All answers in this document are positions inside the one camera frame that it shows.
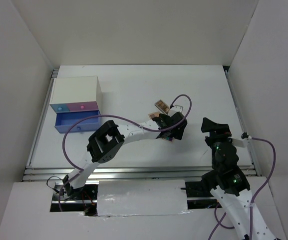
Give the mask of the colorful eyeshadow palette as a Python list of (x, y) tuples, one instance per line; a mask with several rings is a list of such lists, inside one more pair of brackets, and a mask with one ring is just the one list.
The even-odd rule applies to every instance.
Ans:
[(165, 140), (167, 142), (170, 142), (170, 143), (172, 143), (174, 141), (174, 137), (171, 133), (170, 134), (169, 133), (161, 133), (161, 134), (159, 134), (158, 138)]

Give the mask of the pink drawer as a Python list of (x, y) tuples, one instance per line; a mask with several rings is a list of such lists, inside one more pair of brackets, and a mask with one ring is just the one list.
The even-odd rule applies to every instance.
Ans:
[(99, 106), (97, 104), (97, 102), (93, 102), (93, 101), (88, 101), (88, 102), (72, 102), (72, 103), (68, 103), (67, 107), (69, 109), (70, 112), (85, 112), (85, 111), (98, 111), (99, 110)]

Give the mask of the white drawer cabinet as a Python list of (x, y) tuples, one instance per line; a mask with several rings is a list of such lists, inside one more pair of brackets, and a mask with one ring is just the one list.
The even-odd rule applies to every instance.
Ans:
[(97, 102), (102, 111), (102, 91), (97, 76), (55, 78), (49, 104)]

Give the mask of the light blue drawer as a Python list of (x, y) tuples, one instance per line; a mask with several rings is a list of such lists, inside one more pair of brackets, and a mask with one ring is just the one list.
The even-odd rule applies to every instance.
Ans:
[(68, 113), (70, 112), (66, 103), (53, 103), (50, 104), (51, 108), (54, 110), (55, 113)]

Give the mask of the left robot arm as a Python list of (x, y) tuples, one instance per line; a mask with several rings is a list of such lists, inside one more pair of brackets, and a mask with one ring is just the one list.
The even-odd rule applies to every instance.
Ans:
[(128, 122), (118, 125), (113, 120), (106, 121), (89, 138), (86, 146), (86, 156), (74, 164), (66, 152), (65, 143), (68, 133), (62, 140), (64, 157), (73, 166), (74, 170), (63, 179), (64, 193), (74, 200), (81, 196), (88, 177), (101, 164), (112, 160), (123, 145), (141, 140), (155, 140), (173, 138), (181, 140), (188, 122), (186, 116), (177, 111), (172, 116), (159, 114), (142, 123), (136, 123), (124, 117), (107, 115), (104, 117), (116, 118)]

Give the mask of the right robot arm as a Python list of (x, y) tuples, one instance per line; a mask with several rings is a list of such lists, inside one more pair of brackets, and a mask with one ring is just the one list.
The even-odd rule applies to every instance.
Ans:
[(238, 167), (237, 148), (248, 146), (253, 137), (244, 132), (233, 138), (228, 124), (203, 118), (201, 132), (212, 152), (212, 171), (202, 176), (201, 190), (213, 196), (230, 219), (241, 240), (275, 240), (276, 236), (265, 223), (255, 199), (268, 184), (266, 180), (252, 192), (246, 175)]

